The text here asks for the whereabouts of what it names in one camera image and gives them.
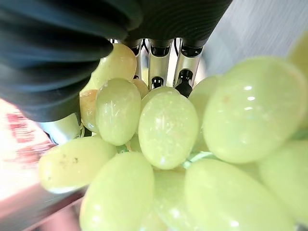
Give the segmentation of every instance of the green grape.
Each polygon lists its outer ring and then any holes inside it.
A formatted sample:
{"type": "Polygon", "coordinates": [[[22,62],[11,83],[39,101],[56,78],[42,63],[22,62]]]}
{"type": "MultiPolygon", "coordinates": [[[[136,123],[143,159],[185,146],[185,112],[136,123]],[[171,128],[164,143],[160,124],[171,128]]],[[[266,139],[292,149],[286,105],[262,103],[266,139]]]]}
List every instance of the green grape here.
{"type": "Polygon", "coordinates": [[[134,152],[142,153],[138,135],[134,135],[130,140],[130,149],[134,152]]]}
{"type": "Polygon", "coordinates": [[[89,82],[86,84],[86,86],[80,91],[80,94],[84,93],[88,90],[98,90],[98,87],[93,82],[93,79],[90,78],[89,82]]]}
{"type": "Polygon", "coordinates": [[[137,129],[140,106],[140,94],[134,84],[120,78],[106,82],[96,99],[100,136],[115,146],[127,143],[137,129]]]}
{"type": "MultiPolygon", "coordinates": [[[[188,157],[189,162],[185,163],[185,167],[188,168],[193,162],[196,162],[198,160],[205,159],[205,158],[222,161],[210,152],[191,153],[191,155],[188,157]]],[[[230,164],[230,165],[237,167],[238,169],[240,169],[241,171],[244,171],[247,175],[249,175],[253,179],[257,180],[258,182],[261,182],[258,165],[256,163],[230,164]]]]}
{"type": "Polygon", "coordinates": [[[88,90],[80,94],[80,113],[83,125],[92,132],[98,133],[95,121],[97,90],[88,90]]]}
{"type": "Polygon", "coordinates": [[[101,59],[92,73],[91,81],[97,89],[110,79],[123,78],[132,81],[136,72],[137,61],[134,52],[124,44],[113,44],[114,49],[101,59]]]}
{"type": "Polygon", "coordinates": [[[199,231],[185,204],[185,172],[157,171],[154,176],[154,207],[161,219],[177,231],[199,231]]]}
{"type": "Polygon", "coordinates": [[[155,88],[153,90],[151,90],[141,101],[141,111],[144,109],[145,105],[157,94],[162,93],[162,92],[176,92],[178,94],[180,94],[178,92],[178,90],[176,90],[175,88],[172,87],[159,87],[159,88],[155,88]]]}
{"type": "Polygon", "coordinates": [[[80,209],[83,231],[137,231],[151,209],[154,174],[140,153],[116,155],[89,186],[80,209]]]}
{"type": "Polygon", "coordinates": [[[148,86],[141,79],[138,78],[133,79],[133,84],[135,84],[136,87],[138,88],[141,99],[143,99],[149,93],[148,86]]]}
{"type": "Polygon", "coordinates": [[[139,231],[167,231],[168,227],[157,215],[154,209],[143,219],[139,231]]]}
{"type": "Polygon", "coordinates": [[[203,119],[204,139],[219,159],[259,160],[292,136],[308,104],[305,77],[278,58],[248,59],[220,79],[203,119]]]}
{"type": "Polygon", "coordinates": [[[259,163],[263,182],[308,226],[308,141],[290,141],[259,163]]]}
{"type": "Polygon", "coordinates": [[[213,159],[186,171],[189,212],[204,230],[292,231],[294,221],[263,186],[239,169],[213,159]]]}
{"type": "MultiPolygon", "coordinates": [[[[204,111],[210,96],[215,91],[216,86],[218,84],[219,76],[212,76],[205,78],[193,89],[188,99],[194,105],[196,112],[198,114],[199,121],[203,120],[204,111]]],[[[194,145],[195,151],[208,151],[208,147],[203,138],[203,133],[201,129],[202,124],[200,124],[199,134],[197,141],[194,145]]]]}
{"type": "Polygon", "coordinates": [[[66,193],[92,182],[116,148],[99,137],[84,137],[55,146],[38,163],[41,185],[52,193],[66,193]]]}
{"type": "Polygon", "coordinates": [[[172,169],[189,156],[198,133],[198,116],[184,96],[165,92],[144,107],[139,121],[139,142],[148,161],[172,169]]]}
{"type": "MultiPolygon", "coordinates": [[[[295,64],[308,79],[308,31],[300,37],[296,45],[291,50],[288,60],[295,64]]],[[[301,128],[308,128],[308,110],[301,128]]]]}

